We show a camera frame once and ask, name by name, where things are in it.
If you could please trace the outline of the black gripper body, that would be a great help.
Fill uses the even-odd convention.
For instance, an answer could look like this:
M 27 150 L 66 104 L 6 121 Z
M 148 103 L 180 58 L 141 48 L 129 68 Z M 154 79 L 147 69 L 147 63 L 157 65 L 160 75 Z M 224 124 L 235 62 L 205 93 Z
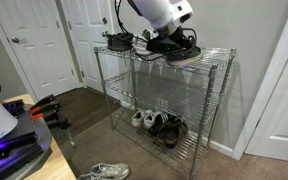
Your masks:
M 171 35 L 160 34 L 147 42 L 148 51 L 165 55 L 197 55 L 197 35 L 192 28 L 178 27 Z

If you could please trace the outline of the round grey robot base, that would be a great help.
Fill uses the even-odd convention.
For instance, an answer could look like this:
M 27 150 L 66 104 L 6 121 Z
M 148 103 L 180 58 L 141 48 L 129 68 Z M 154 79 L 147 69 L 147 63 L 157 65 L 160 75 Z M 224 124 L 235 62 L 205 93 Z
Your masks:
M 7 135 L 0 140 L 0 180 L 7 180 L 11 174 L 43 153 L 35 132 L 13 138 L 7 138 Z

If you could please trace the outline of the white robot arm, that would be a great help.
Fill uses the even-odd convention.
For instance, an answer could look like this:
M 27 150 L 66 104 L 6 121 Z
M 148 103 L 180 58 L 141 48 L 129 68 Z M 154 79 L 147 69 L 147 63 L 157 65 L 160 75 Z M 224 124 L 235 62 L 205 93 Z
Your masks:
M 158 33 L 147 42 L 146 49 L 160 54 L 190 52 L 196 39 L 184 35 L 182 25 L 193 16 L 187 0 L 171 3 L 169 0 L 127 0 L 135 12 L 149 21 Z

